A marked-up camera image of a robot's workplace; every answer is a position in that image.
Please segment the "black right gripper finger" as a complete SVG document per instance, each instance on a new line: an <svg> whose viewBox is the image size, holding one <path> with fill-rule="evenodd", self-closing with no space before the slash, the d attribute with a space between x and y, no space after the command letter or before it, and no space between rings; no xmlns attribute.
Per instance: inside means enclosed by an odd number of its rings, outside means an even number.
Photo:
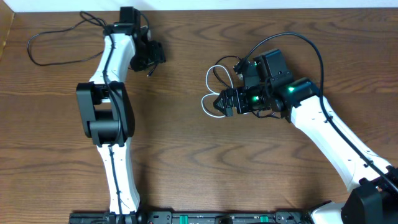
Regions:
<svg viewBox="0 0 398 224"><path fill-rule="evenodd" d="M213 107L227 117L233 115L232 107L228 106L224 101L214 101Z"/></svg>
<svg viewBox="0 0 398 224"><path fill-rule="evenodd" d="M228 88L222 90L216 100L213 102L214 105L235 105L236 104L236 89Z"/></svg>

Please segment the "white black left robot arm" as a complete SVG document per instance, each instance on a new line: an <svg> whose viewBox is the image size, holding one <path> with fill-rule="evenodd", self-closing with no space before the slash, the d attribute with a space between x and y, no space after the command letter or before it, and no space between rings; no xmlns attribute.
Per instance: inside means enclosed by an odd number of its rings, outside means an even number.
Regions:
<svg viewBox="0 0 398 224"><path fill-rule="evenodd" d="M109 189L108 223L133 222L141 203L134 182L130 146L135 117L125 86L127 72L165 62L149 26L131 22L104 28L104 50L94 75L79 83L76 96L83 130L103 161Z"/></svg>

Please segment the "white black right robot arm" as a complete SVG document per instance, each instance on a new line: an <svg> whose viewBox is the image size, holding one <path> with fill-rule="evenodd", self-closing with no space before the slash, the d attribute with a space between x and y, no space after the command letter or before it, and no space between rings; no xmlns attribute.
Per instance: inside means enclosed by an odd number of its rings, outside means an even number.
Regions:
<svg viewBox="0 0 398 224"><path fill-rule="evenodd" d="M367 147L336 115L317 86L294 80L284 59L258 57L243 69L244 86L219 93L225 116L271 110L305 133L342 178L349 197L308 214L312 223L397 223L397 168Z"/></svg>

